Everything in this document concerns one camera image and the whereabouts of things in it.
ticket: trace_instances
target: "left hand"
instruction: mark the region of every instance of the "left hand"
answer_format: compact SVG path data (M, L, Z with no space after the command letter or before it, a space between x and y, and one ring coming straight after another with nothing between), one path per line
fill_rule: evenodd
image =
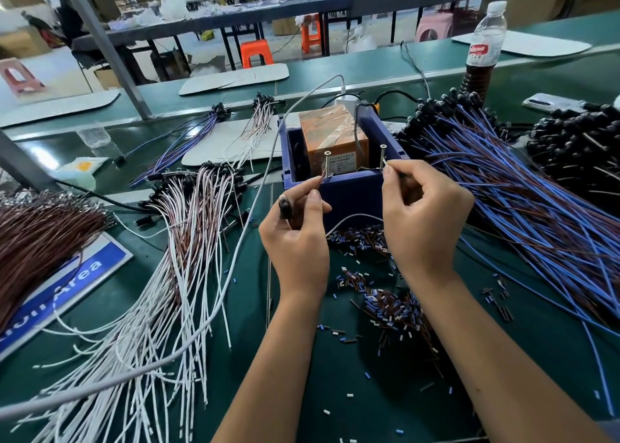
M329 249L323 214L332 207L321 200L320 183L321 177L314 177L284 192L293 219L281 219L276 202L260 223L260 239L280 279L280 301L298 297L318 303L325 295Z

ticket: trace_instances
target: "bottle label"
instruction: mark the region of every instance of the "bottle label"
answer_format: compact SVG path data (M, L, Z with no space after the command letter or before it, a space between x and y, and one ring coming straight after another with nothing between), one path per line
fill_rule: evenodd
M469 46L469 54L467 56L467 65L477 68L486 68L488 66L494 66L500 59L501 45L503 44L504 36L498 37L499 39L489 39L488 37L478 37L480 41L475 42L476 36L472 37L472 43Z

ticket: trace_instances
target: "smartphone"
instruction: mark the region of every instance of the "smartphone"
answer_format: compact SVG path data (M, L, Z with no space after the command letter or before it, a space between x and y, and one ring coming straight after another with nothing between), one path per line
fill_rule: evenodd
M584 113L585 100L565 99L557 95L535 94L523 100L523 106L532 110L553 113L555 110L573 110Z

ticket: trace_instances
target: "hand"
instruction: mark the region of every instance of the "hand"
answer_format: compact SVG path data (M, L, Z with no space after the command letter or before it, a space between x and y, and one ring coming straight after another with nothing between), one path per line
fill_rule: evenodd
M388 161L383 223L400 271L424 279L452 274L454 249L473 205L469 190L426 162Z
M276 202L260 223L260 239L280 279L280 301L301 297L318 304L325 295L329 249L323 213L332 207L321 200L320 184L321 177L314 177L284 192L293 205L290 221L280 218Z

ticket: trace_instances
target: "blue box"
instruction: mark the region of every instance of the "blue box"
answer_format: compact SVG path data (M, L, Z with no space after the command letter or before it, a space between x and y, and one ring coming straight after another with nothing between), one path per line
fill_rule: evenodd
M385 159L409 159L405 150L392 137L375 111L369 107L359 107L358 125L369 140L369 165L379 167L380 144L387 146ZM296 163L299 159L307 158L304 137L301 128L287 128L283 124L280 128L280 144L282 145L282 171L284 189L287 190L301 183L298 179ZM383 175L376 171L362 170L360 172L333 175L323 180L319 191L321 197L330 205L332 211L323 218L325 231L329 231L336 224L355 213L364 213L383 218L383 203L381 199L381 185ZM365 216L354 216L346 220L340 227L361 227L379 223Z

